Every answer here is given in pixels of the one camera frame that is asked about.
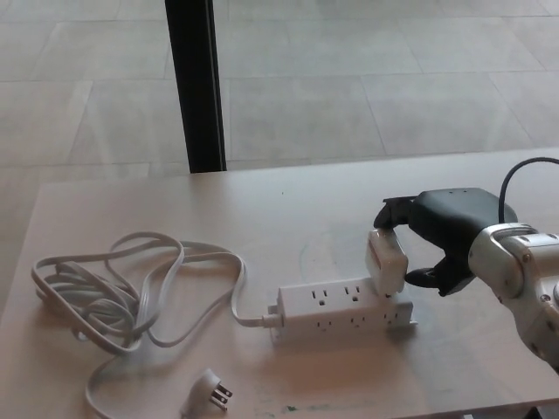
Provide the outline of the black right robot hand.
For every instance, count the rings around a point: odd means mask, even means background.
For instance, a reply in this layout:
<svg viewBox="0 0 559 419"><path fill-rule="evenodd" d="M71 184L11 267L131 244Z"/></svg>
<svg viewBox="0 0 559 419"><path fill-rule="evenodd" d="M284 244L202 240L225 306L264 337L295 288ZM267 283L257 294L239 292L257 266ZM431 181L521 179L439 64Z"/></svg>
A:
<svg viewBox="0 0 559 419"><path fill-rule="evenodd" d="M499 198L480 188L436 189L417 196L384 200L374 227L392 230L408 226L445 254L431 268L406 273L410 285L434 288L442 297L461 291L474 279L468 265L474 239L485 228L499 223Z"/></svg>

